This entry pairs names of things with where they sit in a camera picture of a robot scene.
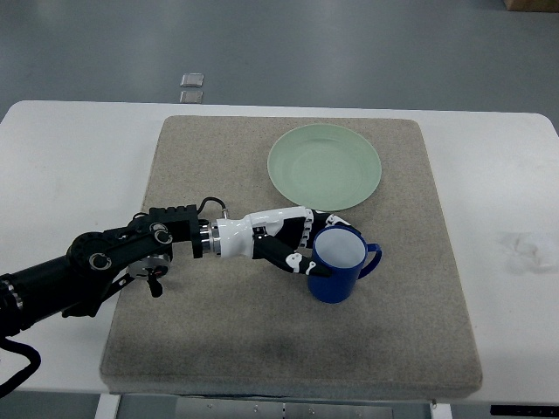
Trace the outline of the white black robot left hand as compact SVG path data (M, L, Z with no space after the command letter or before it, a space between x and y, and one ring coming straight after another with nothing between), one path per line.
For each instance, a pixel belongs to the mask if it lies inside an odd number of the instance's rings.
M337 215L303 206L251 213L212 224L214 252L223 258L264 259L289 273L328 278L332 270L300 253L327 227L353 226Z

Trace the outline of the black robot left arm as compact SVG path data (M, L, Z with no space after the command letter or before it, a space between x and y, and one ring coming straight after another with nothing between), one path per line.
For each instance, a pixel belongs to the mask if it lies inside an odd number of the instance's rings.
M125 226L76 237L65 255L1 277L1 334L11 337L53 314L90 316L135 278L148 281L153 297L173 258L189 242L194 258L216 252L215 223L196 205L151 208Z

